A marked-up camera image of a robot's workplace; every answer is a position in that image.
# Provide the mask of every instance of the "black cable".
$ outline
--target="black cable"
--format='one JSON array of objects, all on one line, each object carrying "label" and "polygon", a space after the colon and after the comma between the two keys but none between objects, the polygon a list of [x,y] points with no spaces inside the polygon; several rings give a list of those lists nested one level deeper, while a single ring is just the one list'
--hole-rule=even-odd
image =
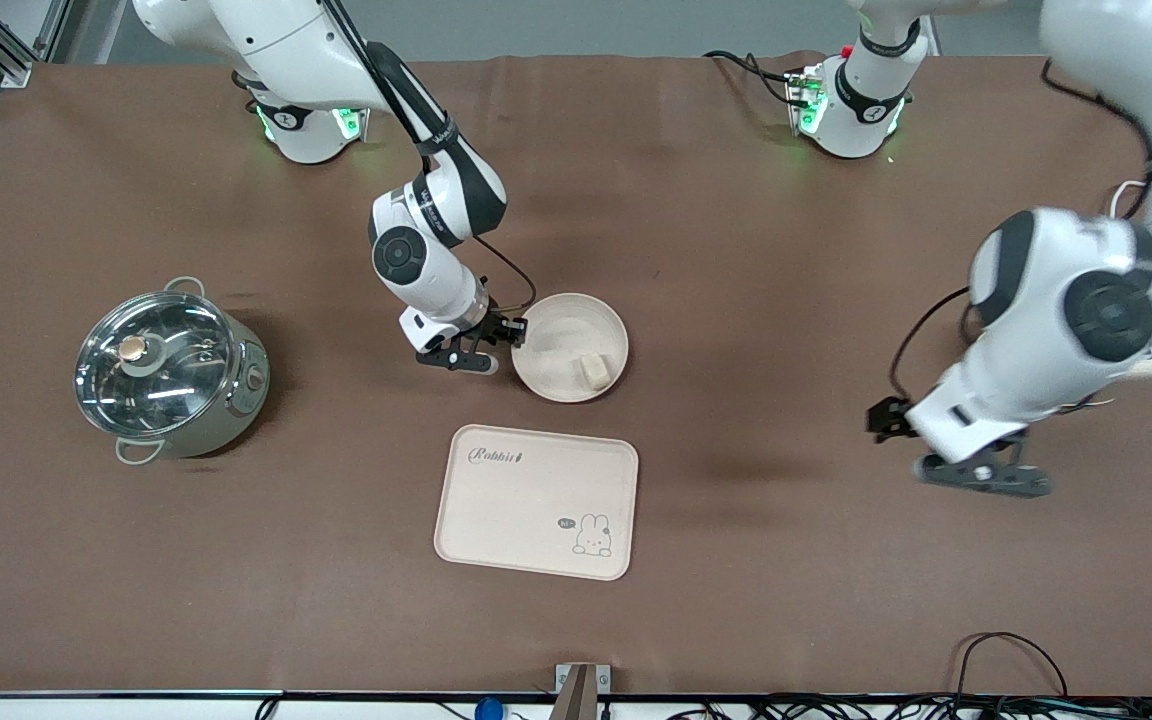
[{"label": "black cable", "polygon": [[470,717],[461,715],[460,712],[452,710],[452,706],[447,705],[445,702],[439,702],[435,705],[442,707],[445,711],[450,712],[453,715],[460,717],[461,720],[470,720]]},{"label": "black cable", "polygon": [[694,719],[696,715],[700,714],[704,720],[732,720],[732,715],[727,715],[726,712],[714,708],[710,703],[704,702],[700,705],[700,710],[684,710],[682,712],[675,712],[675,714],[667,717],[666,720],[689,720]]},{"label": "black cable", "polygon": [[831,720],[856,720],[846,708],[858,712],[861,720],[874,720],[870,712],[858,703],[850,700],[846,696],[823,696],[821,694],[770,694],[768,700],[773,705],[799,706],[801,711],[795,717],[803,715],[804,712],[814,710],[828,717]]},{"label": "black cable", "polygon": [[1005,714],[1002,712],[1002,706],[1005,703],[1007,703],[1007,696],[1001,694],[1001,696],[998,696],[998,702],[993,703],[993,720],[1002,720],[1002,715]]},{"label": "black cable", "polygon": [[[884,720],[908,720],[909,717],[918,717],[919,712],[922,712],[918,706],[919,702],[923,700],[920,700],[920,698],[910,698],[910,700],[901,702],[900,705],[892,708],[892,712],[888,712]],[[905,715],[905,710],[910,707],[914,707],[914,714]]]},{"label": "black cable", "polygon": [[726,50],[711,50],[708,53],[702,55],[702,58],[719,58],[722,60],[732,60],[733,63],[740,65],[741,69],[744,69],[745,73],[759,74],[759,76],[763,76],[767,79],[785,82],[785,76],[778,76],[778,74],[768,73],[767,70],[764,70],[761,67],[759,67],[758,60],[755,60],[755,62],[750,65],[748,59],[753,58],[753,55],[755,55],[753,53],[750,53],[745,55],[746,60],[742,60],[737,58],[735,54],[728,53],[728,51]]},{"label": "black cable", "polygon": [[[785,720],[783,712],[772,707],[771,705],[765,705],[765,703],[750,703],[749,707],[753,711],[753,714],[749,717],[749,720]],[[773,715],[773,712],[781,712],[781,717]]]},{"label": "black cable", "polygon": [[1087,410],[1089,407],[1107,406],[1111,402],[1114,402],[1114,397],[1108,397],[1108,400],[1102,400],[1100,402],[1097,402],[1096,393],[1092,393],[1092,395],[1087,395],[1083,400],[1075,402],[1075,404],[1073,406],[1061,406],[1060,409],[1056,410],[1056,415],[1077,414],[1078,410]]},{"label": "black cable", "polygon": [[1043,660],[1051,665],[1052,669],[1056,672],[1056,679],[1060,680],[1060,694],[1061,697],[1069,697],[1069,683],[1064,682],[1064,673],[1061,672],[1060,665],[1056,665],[1056,660],[1052,659],[1052,655],[1039,646],[1038,643],[1024,637],[1024,635],[1017,635],[1015,632],[983,632],[979,637],[975,638],[968,644],[965,651],[963,651],[963,665],[958,667],[958,685],[954,692],[954,698],[952,698],[950,711],[948,711],[948,717],[952,720],[957,720],[958,717],[958,704],[963,700],[963,688],[968,682],[968,662],[972,660],[972,652],[977,649],[978,644],[984,643],[992,638],[1009,638],[1021,643],[1028,644],[1030,647],[1038,651],[1039,655],[1043,655]]},{"label": "black cable", "polygon": [[[732,60],[733,63],[740,65],[740,68],[742,70],[745,70],[745,73],[753,73],[755,76],[758,76],[758,79],[760,79],[763,82],[763,86],[766,88],[767,91],[772,93],[772,97],[775,97],[781,103],[785,103],[786,105],[795,106],[795,108],[805,108],[808,106],[808,104],[804,103],[803,100],[791,100],[791,99],[788,99],[788,97],[786,97],[785,94],[781,94],[781,92],[778,92],[776,89],[772,86],[772,83],[770,81],[774,79],[776,82],[786,83],[786,85],[787,85],[787,81],[785,78],[785,74],[775,74],[775,73],[768,73],[767,70],[764,70],[763,67],[761,67],[761,65],[758,65],[758,58],[755,58],[753,53],[745,54],[745,59],[741,60],[736,55],[733,55],[732,53],[728,53],[728,51],[726,51],[726,50],[711,50],[708,53],[705,53],[703,55],[703,58],[714,58],[714,59],[721,59],[721,60]],[[785,70],[785,71],[786,73],[796,73],[797,70],[801,70],[801,69],[803,69],[803,68],[794,68],[794,69]]]},{"label": "black cable", "polygon": [[1060,710],[1061,712],[1074,712],[1074,714],[1078,715],[1102,717],[1102,719],[1106,720],[1128,720],[1132,719],[1132,717],[1135,717],[1135,719],[1146,720],[1144,719],[1144,717],[1139,715],[1123,715],[1121,714],[1121,712],[1101,712],[1098,710],[1093,710],[1091,707],[1071,707],[1068,705],[1052,705],[1052,710]]},{"label": "black cable", "polygon": [[794,711],[794,715],[790,715],[790,711],[787,710],[781,712],[781,720],[797,720],[799,717],[808,714],[810,711],[812,711],[810,707],[798,707]]},{"label": "black cable", "polygon": [[952,696],[945,698],[945,700],[938,702],[924,720],[937,720],[938,717],[942,717],[945,720],[958,720],[957,703],[960,697],[961,696]]},{"label": "black cable", "polygon": [[[389,105],[389,109],[397,118],[397,122],[403,126],[407,136],[411,137],[412,143],[420,142],[420,137],[416,135],[416,128],[412,127],[411,120],[407,118],[403,113],[403,105],[394,96],[393,88],[389,86],[388,79],[385,78],[384,74],[380,73],[379,68],[376,68],[376,63],[372,63],[371,56],[367,55],[367,45],[365,40],[362,40],[362,35],[358,32],[358,28],[353,23],[353,18],[349,17],[349,13],[346,12],[340,0],[323,0],[323,6],[332,15],[335,24],[340,28],[340,33],[346,38],[349,44],[349,50],[353,50],[358,61],[362,63],[365,70],[367,70],[369,76],[371,76],[371,82],[374,82],[376,90],[380,91],[380,96],[384,97],[385,104]],[[429,174],[430,169],[433,168],[433,164],[430,162],[427,156],[420,156],[420,172]]]},{"label": "black cable", "polygon": [[[1116,118],[1126,120],[1126,122],[1128,122],[1128,124],[1130,124],[1132,129],[1137,132],[1137,136],[1140,138],[1140,142],[1143,143],[1144,147],[1146,147],[1146,156],[1152,156],[1152,142],[1149,141],[1149,136],[1146,135],[1146,132],[1144,132],[1144,129],[1140,128],[1140,123],[1138,123],[1137,120],[1135,120],[1135,118],[1130,118],[1130,115],[1126,114],[1122,109],[1117,109],[1115,108],[1114,105],[1109,105],[1105,100],[1105,96],[1100,94],[1100,92],[1097,92],[1097,94],[1087,94],[1087,92],[1082,92],[1079,90],[1076,90],[1076,88],[1070,88],[1062,82],[1056,82],[1056,79],[1052,78],[1051,70],[1052,70],[1052,59],[1047,58],[1046,63],[1043,63],[1043,71],[1038,74],[1038,77],[1043,78],[1044,85],[1046,85],[1047,88],[1052,88],[1052,90],[1060,92],[1060,94],[1069,94],[1070,97],[1076,97],[1076,99],[1079,99],[1084,103],[1091,103],[1092,105],[1096,105],[1097,108],[1107,109],[1112,114],[1116,115]],[[1132,202],[1132,206],[1130,206],[1130,209],[1127,209],[1126,213],[1123,213],[1123,215],[1121,217],[1123,217],[1124,219],[1132,219],[1134,215],[1137,214],[1137,210],[1139,210],[1140,206],[1144,205],[1144,199],[1146,199],[1147,195],[1149,195],[1149,182],[1146,182],[1146,184],[1144,184],[1144,187],[1140,188],[1140,191],[1137,195],[1137,199]]]},{"label": "black cable", "polygon": [[278,710],[278,702],[282,698],[283,696],[276,694],[276,696],[270,696],[262,700],[260,705],[256,706],[256,720],[270,720],[274,715],[274,711]]},{"label": "black cable", "polygon": [[505,252],[500,252],[499,250],[497,250],[494,247],[492,247],[492,243],[488,243],[487,241],[483,240],[479,236],[473,236],[473,240],[479,241],[479,245],[486,247],[486,249],[492,251],[492,253],[497,256],[497,258],[499,258],[500,262],[502,262],[506,265],[509,265],[509,270],[513,270],[513,272],[517,273],[518,276],[522,278],[522,282],[525,282],[526,288],[529,288],[530,290],[530,295],[526,296],[526,302],[522,302],[522,304],[517,305],[493,306],[493,310],[495,310],[498,313],[517,313],[518,310],[526,310],[528,306],[531,306],[532,302],[536,302],[536,283],[531,282],[531,278],[526,276],[524,270],[522,270],[518,265],[513,263],[511,259],[506,258]]},{"label": "black cable", "polygon": [[887,369],[887,381],[890,382],[893,391],[896,392],[896,395],[900,397],[900,400],[904,400],[905,402],[909,402],[910,400],[909,391],[905,389],[905,386],[902,386],[900,379],[896,378],[896,372],[897,370],[900,370],[901,357],[905,356],[905,349],[909,347],[909,343],[914,341],[914,336],[918,334],[918,331],[923,329],[923,325],[927,323],[929,319],[932,319],[932,314],[935,314],[937,310],[940,310],[941,306],[950,304],[950,302],[953,302],[957,297],[967,295],[969,290],[970,288],[965,287],[958,288],[958,290],[948,293],[948,295],[946,295],[941,300],[938,300],[935,302],[935,305],[932,305],[932,308],[926,313],[923,313],[923,317],[919,318],[918,321],[914,324],[914,327],[909,329],[908,334],[905,334],[905,340],[902,340],[900,343],[900,348],[896,348],[896,355],[892,356],[890,367]]}]

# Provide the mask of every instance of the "beige tray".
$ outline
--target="beige tray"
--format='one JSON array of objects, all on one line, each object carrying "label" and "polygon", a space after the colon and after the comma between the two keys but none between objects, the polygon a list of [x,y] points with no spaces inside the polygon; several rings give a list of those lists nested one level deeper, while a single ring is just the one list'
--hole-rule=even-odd
[{"label": "beige tray", "polygon": [[442,560],[616,579],[630,568],[639,454],[617,439],[467,425],[434,529]]}]

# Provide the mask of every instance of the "brown table surface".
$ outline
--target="brown table surface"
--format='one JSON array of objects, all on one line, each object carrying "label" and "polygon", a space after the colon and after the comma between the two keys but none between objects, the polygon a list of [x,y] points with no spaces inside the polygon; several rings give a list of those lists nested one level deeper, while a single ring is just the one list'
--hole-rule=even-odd
[{"label": "brown table surface", "polygon": [[[508,185],[500,249],[626,318],[630,370],[588,406],[412,361],[365,234],[417,167],[392,119],[297,167],[227,69],[37,68],[0,97],[0,688],[526,689],[584,659],[627,692],[925,691],[967,635],[1006,629],[1076,694],[1152,694],[1152,386],[1039,425],[1058,486],[1037,501],[924,486],[920,444],[861,432],[993,225],[1094,213],[1139,172],[1129,128],[1039,65],[929,60],[858,161],[714,61],[419,65]],[[460,253],[500,300],[524,291]],[[74,404],[74,355],[185,273],[268,346],[270,403],[221,455],[123,468]],[[960,353],[955,319],[915,343],[911,387]],[[634,444],[628,574],[439,560],[468,423]],[[1052,684],[1000,643],[968,689]]]}]

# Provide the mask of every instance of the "stainless steel pot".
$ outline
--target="stainless steel pot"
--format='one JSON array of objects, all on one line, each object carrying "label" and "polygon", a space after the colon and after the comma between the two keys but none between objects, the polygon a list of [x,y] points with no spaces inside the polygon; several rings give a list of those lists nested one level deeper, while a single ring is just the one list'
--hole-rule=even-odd
[{"label": "stainless steel pot", "polygon": [[[78,350],[78,408],[118,438],[114,455],[128,465],[218,450],[265,404],[264,346],[205,293],[198,279],[175,278],[115,306]],[[132,460],[132,448],[147,455]]]}]

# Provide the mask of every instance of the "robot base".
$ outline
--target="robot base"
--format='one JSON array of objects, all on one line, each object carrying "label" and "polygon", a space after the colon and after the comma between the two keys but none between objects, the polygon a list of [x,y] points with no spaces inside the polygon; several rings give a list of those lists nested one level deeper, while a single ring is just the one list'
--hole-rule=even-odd
[{"label": "robot base", "polygon": [[842,56],[827,58],[819,65],[803,70],[803,78],[795,81],[803,88],[796,99],[809,103],[808,108],[790,106],[790,128],[795,135],[812,138],[821,150],[838,158],[855,159],[872,156],[887,136],[896,131],[905,100],[901,100],[890,113],[882,111],[882,120],[862,123],[856,113],[838,99],[835,76]]},{"label": "robot base", "polygon": [[273,142],[285,158],[317,165],[335,158],[351,142],[364,142],[371,109],[311,109],[303,118],[282,111],[266,118],[259,109],[257,118],[265,126],[266,141]]}]

